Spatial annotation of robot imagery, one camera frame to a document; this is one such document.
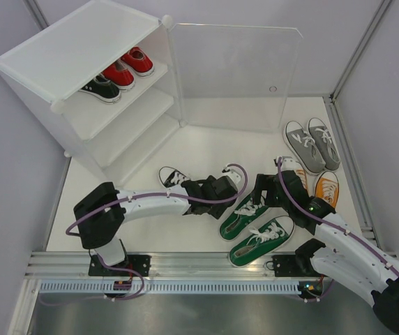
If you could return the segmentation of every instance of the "pair of green shoes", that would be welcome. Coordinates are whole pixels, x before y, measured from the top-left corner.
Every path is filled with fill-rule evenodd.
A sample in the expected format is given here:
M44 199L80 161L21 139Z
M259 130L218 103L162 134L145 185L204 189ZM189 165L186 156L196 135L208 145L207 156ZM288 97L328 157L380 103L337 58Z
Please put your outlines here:
M263 199L261 204L256 205L253 204L251 195L248 195L220 226L221 237L227 241L236 239L246 226L268 208L264 206ZM294 226L289 216L272 218L260 229L249 226L251 235L232 248L229 253L230 262L235 267L244 267L266 253L280 248L292 236Z

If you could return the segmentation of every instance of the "shoe rack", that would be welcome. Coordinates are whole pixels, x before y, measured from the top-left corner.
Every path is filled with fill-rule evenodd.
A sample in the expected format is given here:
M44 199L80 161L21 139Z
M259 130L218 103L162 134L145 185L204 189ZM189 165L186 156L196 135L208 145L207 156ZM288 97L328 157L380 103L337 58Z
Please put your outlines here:
M0 56L0 75L65 149L100 180L122 185L179 128L167 28L109 0L90 1ZM78 91L140 46L155 71L106 104Z

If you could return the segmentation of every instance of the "gray floor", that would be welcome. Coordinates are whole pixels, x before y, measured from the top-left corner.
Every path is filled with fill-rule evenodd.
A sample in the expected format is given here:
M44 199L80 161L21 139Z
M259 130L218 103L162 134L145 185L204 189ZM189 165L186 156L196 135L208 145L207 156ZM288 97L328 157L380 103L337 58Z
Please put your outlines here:
M47 302L74 297L43 295ZM363 300L339 285L318 304L273 295L147 295L114 303L37 304L32 327L30 334L40 335L392 334Z

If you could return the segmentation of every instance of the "white corner cap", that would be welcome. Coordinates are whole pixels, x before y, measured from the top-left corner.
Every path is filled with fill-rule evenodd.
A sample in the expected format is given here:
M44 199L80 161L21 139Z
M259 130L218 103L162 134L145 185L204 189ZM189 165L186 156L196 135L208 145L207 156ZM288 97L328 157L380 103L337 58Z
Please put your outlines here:
M55 114L61 114L63 112L63 106L65 105L64 101L57 100L51 103L51 112Z
M173 17L170 15L164 15L161 22L164 24L164 27L167 28L167 30L170 30L174 26Z

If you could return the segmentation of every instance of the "white cabinet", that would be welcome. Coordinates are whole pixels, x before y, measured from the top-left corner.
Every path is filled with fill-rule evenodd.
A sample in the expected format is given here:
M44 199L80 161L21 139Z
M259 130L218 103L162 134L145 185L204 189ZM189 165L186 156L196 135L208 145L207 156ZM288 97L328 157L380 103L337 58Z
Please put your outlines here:
M120 186L180 125L277 129L300 40L296 29L166 27L93 0L1 55L0 74L68 155ZM78 91L135 45L153 75L135 75L112 105Z

